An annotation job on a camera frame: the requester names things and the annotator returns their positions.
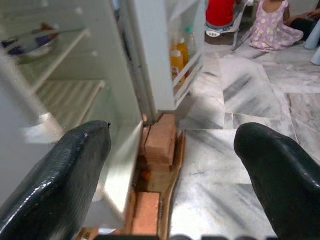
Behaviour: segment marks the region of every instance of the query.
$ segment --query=bottle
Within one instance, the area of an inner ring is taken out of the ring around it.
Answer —
[[[184,31],[187,34],[186,44],[188,46],[189,58],[191,59],[197,53],[194,30],[192,26],[189,26]]]
[[[184,69],[184,57],[181,51],[175,49],[171,51],[171,72],[172,72],[172,80],[175,80],[176,77],[182,72]],[[182,83],[185,82],[185,77],[181,79]]]
[[[189,50],[184,37],[180,39],[178,45],[176,46],[176,49],[178,49],[182,53],[183,66],[185,67],[189,62]]]

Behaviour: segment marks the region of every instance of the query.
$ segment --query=floral dress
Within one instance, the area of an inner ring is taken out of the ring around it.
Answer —
[[[304,33],[284,24],[284,13],[289,7],[288,0],[284,0],[281,7],[272,13],[264,11],[265,1],[261,0],[259,4],[250,46],[262,52],[271,52],[286,49],[300,41]]]

